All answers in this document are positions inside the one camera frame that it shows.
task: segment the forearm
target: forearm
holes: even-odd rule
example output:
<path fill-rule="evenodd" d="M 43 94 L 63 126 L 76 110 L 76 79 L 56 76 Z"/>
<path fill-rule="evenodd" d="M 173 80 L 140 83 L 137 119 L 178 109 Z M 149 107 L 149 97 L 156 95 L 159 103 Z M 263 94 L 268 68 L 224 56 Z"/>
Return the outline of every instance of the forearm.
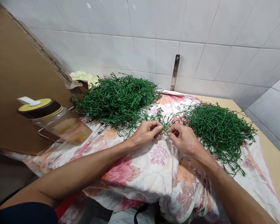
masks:
<path fill-rule="evenodd" d="M 112 163 L 131 150 L 134 149 L 130 141 L 124 141 L 76 159 L 28 185 L 0 206 L 0 209 L 31 201 L 56 207 L 62 200 L 99 178 Z"/>
<path fill-rule="evenodd" d="M 205 150 L 196 158 L 206 172 L 232 224 L 275 223 L 272 217 L 233 180 Z"/>

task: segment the hand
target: hand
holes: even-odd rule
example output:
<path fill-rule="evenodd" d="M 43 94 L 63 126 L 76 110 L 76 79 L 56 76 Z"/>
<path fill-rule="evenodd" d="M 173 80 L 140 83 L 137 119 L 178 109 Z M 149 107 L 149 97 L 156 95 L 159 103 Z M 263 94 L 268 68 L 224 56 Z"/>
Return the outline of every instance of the hand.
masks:
<path fill-rule="evenodd" d="M 163 125 L 156 120 L 143 121 L 135 133 L 127 141 L 130 141 L 133 148 L 137 149 L 151 142 L 153 139 L 157 141 L 159 139 L 159 135 L 163 135 L 163 129 Z"/>
<path fill-rule="evenodd" d="M 174 124 L 168 130 L 168 136 L 179 151 L 193 157 L 194 159 L 208 152 L 198 141 L 193 130 L 182 124 Z"/>

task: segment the plastic container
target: plastic container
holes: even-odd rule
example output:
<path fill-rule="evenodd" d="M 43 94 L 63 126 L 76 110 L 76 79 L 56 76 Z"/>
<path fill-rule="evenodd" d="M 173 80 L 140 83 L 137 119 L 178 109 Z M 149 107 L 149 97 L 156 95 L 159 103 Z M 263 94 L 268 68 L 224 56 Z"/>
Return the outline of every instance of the plastic container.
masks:
<path fill-rule="evenodd" d="M 92 130 L 71 111 L 53 99 L 32 100 L 21 97 L 18 100 L 24 103 L 18 109 L 21 115 L 72 144 L 83 143 L 92 133 Z"/>

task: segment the pile of green stems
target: pile of green stems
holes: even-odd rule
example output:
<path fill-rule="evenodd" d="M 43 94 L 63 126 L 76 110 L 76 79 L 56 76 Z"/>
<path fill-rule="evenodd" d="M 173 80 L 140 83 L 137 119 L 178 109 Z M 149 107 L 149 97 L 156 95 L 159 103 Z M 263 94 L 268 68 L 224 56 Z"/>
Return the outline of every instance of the pile of green stems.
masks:
<path fill-rule="evenodd" d="M 234 177 L 240 171 L 243 176 L 246 176 L 238 163 L 242 155 L 241 146 L 255 142 L 256 130 L 252 127 L 252 122 L 247 123 L 243 117 L 238 117 L 242 111 L 236 112 L 222 108 L 218 103 L 213 105 L 201 102 L 183 105 L 183 108 L 179 107 L 178 113 L 170 116 L 163 116 L 162 112 L 159 108 L 150 119 L 156 119 L 162 123 L 165 134 L 176 122 L 191 127 L 202 145 L 215 158 L 222 161 L 225 172 Z"/>
<path fill-rule="evenodd" d="M 91 120 L 98 120 L 115 128 L 119 136 L 129 138 L 142 121 L 148 120 L 147 110 L 162 96 L 162 91 L 153 82 L 114 73 L 98 80 L 98 83 L 79 99 L 76 95 L 71 101 L 76 111 Z"/>

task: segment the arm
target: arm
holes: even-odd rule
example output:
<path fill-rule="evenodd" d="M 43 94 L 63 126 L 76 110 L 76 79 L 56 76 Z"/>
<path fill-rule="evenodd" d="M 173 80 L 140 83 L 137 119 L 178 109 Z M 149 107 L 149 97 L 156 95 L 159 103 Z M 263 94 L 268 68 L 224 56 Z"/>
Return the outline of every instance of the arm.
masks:
<path fill-rule="evenodd" d="M 87 187 L 123 155 L 162 135 L 158 121 L 142 122 L 128 140 L 111 148 L 76 159 L 34 181 L 0 206 L 0 210 L 24 202 L 41 202 L 57 207 L 71 194 Z"/>
<path fill-rule="evenodd" d="M 276 223 L 253 197 L 223 170 L 200 144 L 191 128 L 175 124 L 168 132 L 178 150 L 191 156 L 204 169 L 232 224 Z"/>

